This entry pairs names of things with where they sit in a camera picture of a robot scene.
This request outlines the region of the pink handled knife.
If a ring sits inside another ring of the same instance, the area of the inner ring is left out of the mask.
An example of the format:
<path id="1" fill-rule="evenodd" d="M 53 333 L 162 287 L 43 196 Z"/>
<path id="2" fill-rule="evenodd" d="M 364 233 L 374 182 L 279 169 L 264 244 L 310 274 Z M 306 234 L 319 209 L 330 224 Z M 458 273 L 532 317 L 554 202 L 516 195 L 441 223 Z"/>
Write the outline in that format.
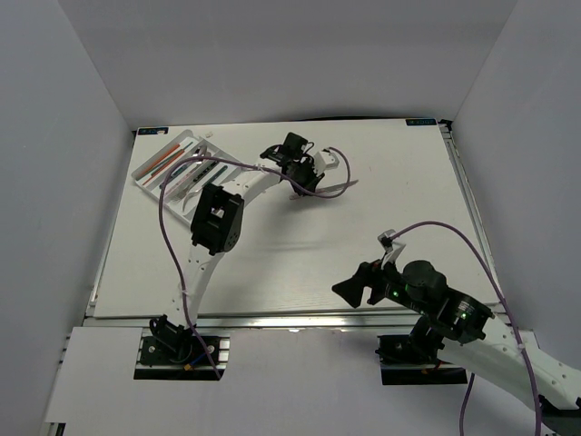
<path id="1" fill-rule="evenodd" d="M 357 184 L 358 182 L 359 182 L 358 179 L 354 179 L 354 180 L 349 181 L 348 183 L 337 183 L 337 184 L 333 184 L 333 185 L 319 187 L 315 190 L 315 193 L 320 193 L 320 194 L 336 193 L 336 192 L 341 191 L 344 187 L 351 187 L 351 186 Z"/>

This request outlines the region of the green handled fork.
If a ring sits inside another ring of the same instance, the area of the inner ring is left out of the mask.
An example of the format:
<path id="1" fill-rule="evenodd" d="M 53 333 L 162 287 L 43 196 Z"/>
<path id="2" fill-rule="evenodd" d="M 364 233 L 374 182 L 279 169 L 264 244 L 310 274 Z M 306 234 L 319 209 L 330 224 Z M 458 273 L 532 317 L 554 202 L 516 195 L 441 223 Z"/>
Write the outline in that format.
<path id="1" fill-rule="evenodd" d="M 222 165 L 220 167 L 214 167 L 207 174 L 199 177 L 193 185 L 198 186 L 198 185 L 204 185 L 205 183 L 211 183 L 212 181 L 219 178 L 227 170 L 228 170 L 227 165 Z"/>

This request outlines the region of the dark handled fork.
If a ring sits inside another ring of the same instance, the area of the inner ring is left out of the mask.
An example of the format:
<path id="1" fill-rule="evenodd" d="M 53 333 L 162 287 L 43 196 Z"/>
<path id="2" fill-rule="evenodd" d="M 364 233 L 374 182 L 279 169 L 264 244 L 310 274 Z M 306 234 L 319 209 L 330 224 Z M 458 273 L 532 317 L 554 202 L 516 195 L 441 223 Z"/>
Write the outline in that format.
<path id="1" fill-rule="evenodd" d="M 174 186 L 180 186 L 183 183 L 189 183 L 192 180 L 197 180 L 199 177 L 207 174 L 217 164 L 217 162 L 209 161 L 205 163 L 192 164 L 190 167 L 184 168 L 182 172 L 178 173 L 170 179 L 168 189 L 171 190 Z"/>

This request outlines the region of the dark handled knife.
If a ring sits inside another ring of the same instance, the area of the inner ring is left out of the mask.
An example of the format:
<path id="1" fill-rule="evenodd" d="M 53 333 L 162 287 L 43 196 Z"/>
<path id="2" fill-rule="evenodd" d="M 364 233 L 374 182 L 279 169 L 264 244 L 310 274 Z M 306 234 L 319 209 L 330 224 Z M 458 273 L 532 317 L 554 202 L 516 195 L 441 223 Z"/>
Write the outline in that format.
<path id="1" fill-rule="evenodd" d="M 201 189 L 187 193 L 182 201 L 182 212 L 186 213 L 188 209 L 188 202 L 192 201 L 195 197 L 197 197 L 201 192 Z"/>

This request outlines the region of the red chopstick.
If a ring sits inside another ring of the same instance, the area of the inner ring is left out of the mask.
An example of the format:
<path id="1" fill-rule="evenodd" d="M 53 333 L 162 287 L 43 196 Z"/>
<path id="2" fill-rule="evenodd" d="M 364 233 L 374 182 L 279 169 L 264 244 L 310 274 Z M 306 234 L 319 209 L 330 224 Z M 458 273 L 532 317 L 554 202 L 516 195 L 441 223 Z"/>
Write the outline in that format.
<path id="1" fill-rule="evenodd" d="M 143 168 L 137 175 L 138 178 L 141 178 L 143 176 L 145 176 L 148 172 L 150 172 L 157 164 L 159 164 L 163 159 L 165 159 L 167 156 L 169 156 L 172 152 L 174 152 L 176 149 L 178 149 L 180 146 L 179 143 L 173 145 L 171 148 L 167 148 L 167 150 L 161 154 L 159 157 L 156 158 L 155 161 L 152 161 L 151 163 L 148 163 L 148 165 Z"/>

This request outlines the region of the orange chopstick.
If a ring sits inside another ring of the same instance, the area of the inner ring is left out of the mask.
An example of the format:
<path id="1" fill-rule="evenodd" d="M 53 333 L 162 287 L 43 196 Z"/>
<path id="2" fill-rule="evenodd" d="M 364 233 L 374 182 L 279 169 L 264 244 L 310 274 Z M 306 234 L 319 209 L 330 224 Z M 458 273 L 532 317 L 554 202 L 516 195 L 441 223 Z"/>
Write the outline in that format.
<path id="1" fill-rule="evenodd" d="M 165 173 L 166 173 L 166 171 L 163 171 L 163 172 L 159 172 L 159 173 L 153 175 L 152 177 L 150 177 L 149 179 L 147 179 L 145 182 L 143 182 L 142 185 L 147 185 L 147 184 L 149 184 L 149 183 L 157 180 L 159 177 L 165 175 Z"/>

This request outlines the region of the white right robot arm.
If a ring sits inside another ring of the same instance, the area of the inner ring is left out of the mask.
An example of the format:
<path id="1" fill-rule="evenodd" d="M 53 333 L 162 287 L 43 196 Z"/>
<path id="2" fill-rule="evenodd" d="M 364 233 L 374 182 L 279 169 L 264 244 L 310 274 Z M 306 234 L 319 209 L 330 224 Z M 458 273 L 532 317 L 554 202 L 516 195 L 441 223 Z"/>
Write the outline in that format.
<path id="1" fill-rule="evenodd" d="M 403 270 L 377 260 L 363 280 L 368 302 L 388 299 L 419 314 L 399 351 L 388 359 L 405 363 L 448 362 L 461 366 L 511 393 L 526 405 L 561 412 L 580 409 L 580 372 L 527 345 L 485 304 L 448 285 L 427 261 Z"/>

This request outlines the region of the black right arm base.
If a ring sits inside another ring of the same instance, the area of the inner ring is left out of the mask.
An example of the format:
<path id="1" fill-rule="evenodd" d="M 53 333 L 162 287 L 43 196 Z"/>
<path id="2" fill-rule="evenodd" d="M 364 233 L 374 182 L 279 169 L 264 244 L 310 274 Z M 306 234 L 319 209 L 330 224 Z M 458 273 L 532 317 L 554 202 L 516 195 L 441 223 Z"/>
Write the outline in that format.
<path id="1" fill-rule="evenodd" d="M 382 335 L 379 357 L 383 386 L 436 386 L 468 383 L 467 372 L 456 365 L 414 351 L 407 335 Z"/>

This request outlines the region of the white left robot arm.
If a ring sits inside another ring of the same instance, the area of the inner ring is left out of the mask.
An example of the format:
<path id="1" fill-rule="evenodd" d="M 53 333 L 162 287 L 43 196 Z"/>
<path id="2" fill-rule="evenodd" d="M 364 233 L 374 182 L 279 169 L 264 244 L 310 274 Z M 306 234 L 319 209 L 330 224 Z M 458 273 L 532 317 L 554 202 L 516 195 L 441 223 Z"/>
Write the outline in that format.
<path id="1" fill-rule="evenodd" d="M 256 163 L 246 164 L 221 157 L 194 155 L 170 167 L 162 179 L 158 200 L 158 220 L 165 245 L 178 273 L 178 291 L 167 313 L 153 317 L 149 328 L 154 335 L 170 330 L 161 341 L 161 352 L 171 362 L 183 362 L 192 351 L 192 340 L 182 332 L 198 337 L 199 310 L 211 277 L 224 255 L 241 237 L 244 209 L 259 195 L 286 181 L 299 197 L 324 200 L 342 196 L 352 185 L 350 161 L 336 147 L 309 154 L 311 142 L 294 133 L 282 144 L 264 150 Z M 224 184 L 206 184 L 195 207 L 190 232 L 191 248 L 187 265 L 182 267 L 172 248 L 164 224 L 164 200 L 170 178 L 189 163 L 217 162 L 241 171 Z"/>

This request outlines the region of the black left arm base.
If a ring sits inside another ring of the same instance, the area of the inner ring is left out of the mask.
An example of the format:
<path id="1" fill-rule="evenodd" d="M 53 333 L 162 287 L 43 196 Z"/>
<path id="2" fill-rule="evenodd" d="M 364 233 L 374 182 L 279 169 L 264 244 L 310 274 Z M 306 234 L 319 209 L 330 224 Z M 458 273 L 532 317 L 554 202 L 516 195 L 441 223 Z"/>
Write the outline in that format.
<path id="1" fill-rule="evenodd" d="M 141 339 L 133 378 L 137 381 L 216 382 L 225 371 L 226 338 L 202 336 L 160 316 Z"/>

